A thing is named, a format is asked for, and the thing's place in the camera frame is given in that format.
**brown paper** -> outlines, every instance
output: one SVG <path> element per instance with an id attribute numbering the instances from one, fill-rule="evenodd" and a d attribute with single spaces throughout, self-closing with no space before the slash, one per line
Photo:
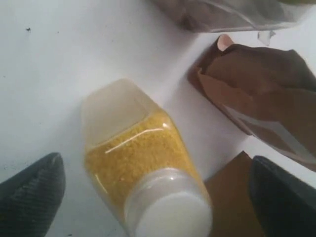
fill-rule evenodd
<path id="1" fill-rule="evenodd" d="M 213 202 L 213 227 L 209 237 L 263 237 L 249 194 L 251 158 L 240 153 L 205 182 Z"/>
<path id="2" fill-rule="evenodd" d="M 316 78 L 295 51 L 216 42 L 189 80 L 246 134 L 316 171 Z"/>

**white plastic lid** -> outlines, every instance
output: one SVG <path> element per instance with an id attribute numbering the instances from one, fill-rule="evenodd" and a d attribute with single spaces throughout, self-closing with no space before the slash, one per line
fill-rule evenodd
<path id="1" fill-rule="evenodd" d="M 196 180 L 167 168 L 146 175 L 124 207 L 131 237 L 207 237 L 212 210 Z"/>

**yellow granules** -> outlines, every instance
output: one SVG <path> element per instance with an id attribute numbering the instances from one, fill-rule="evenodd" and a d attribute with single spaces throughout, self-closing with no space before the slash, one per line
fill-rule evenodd
<path id="1" fill-rule="evenodd" d="M 206 192 L 176 127 L 163 110 L 89 151 L 85 156 L 85 167 L 107 192 L 109 201 L 120 215 L 136 183 L 158 169 L 171 167 L 186 171 Z"/>

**white surface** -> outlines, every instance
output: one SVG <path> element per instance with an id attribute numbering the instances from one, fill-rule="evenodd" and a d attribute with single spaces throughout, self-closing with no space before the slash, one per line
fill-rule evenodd
<path id="1" fill-rule="evenodd" d="M 212 210 L 197 181 L 166 168 L 144 176 L 124 207 L 131 237 L 207 237 Z"/>
<path id="2" fill-rule="evenodd" d="M 294 48 L 316 72 L 315 25 L 313 15 L 277 31 L 270 47 Z M 187 69 L 218 34 L 182 32 L 146 0 L 1 0 L 0 30 L 0 180 L 52 151 L 66 164 L 66 194 L 47 237 L 124 236 L 83 171 L 80 133 L 83 97 L 119 78 L 170 113 L 204 178 L 245 149 L 316 187 L 315 173 L 244 136 L 187 83 Z M 261 46 L 257 32 L 230 36 Z"/>

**paper bag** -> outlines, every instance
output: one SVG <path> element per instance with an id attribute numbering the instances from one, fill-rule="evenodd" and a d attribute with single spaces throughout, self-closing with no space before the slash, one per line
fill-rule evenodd
<path id="1" fill-rule="evenodd" d="M 213 202 L 209 237 L 264 237 L 249 197 L 251 162 L 242 152 L 205 182 Z"/>
<path id="2" fill-rule="evenodd" d="M 316 171 L 316 78 L 294 51 L 251 48 L 219 38 L 189 81 L 232 122 Z"/>

